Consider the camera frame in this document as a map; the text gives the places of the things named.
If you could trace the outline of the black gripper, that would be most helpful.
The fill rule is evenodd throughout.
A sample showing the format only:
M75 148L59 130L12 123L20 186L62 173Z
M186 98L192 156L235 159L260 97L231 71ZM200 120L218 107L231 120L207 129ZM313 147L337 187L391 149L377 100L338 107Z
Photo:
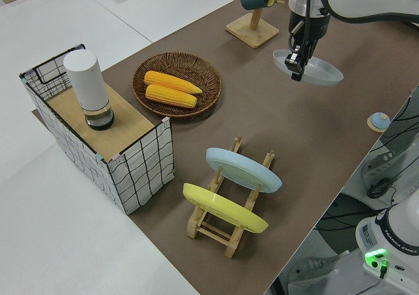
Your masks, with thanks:
M289 19L289 32L291 33L297 25L303 21L305 17L291 12ZM309 18L308 21L308 37L306 45L298 47L297 51L291 53L285 59L285 66L291 71L291 79L300 82L302 80L305 67L308 65L310 58L313 56L317 47L318 40L323 38L327 32L330 21L330 15L319 18ZM294 32L295 39L302 42L304 38L305 24Z

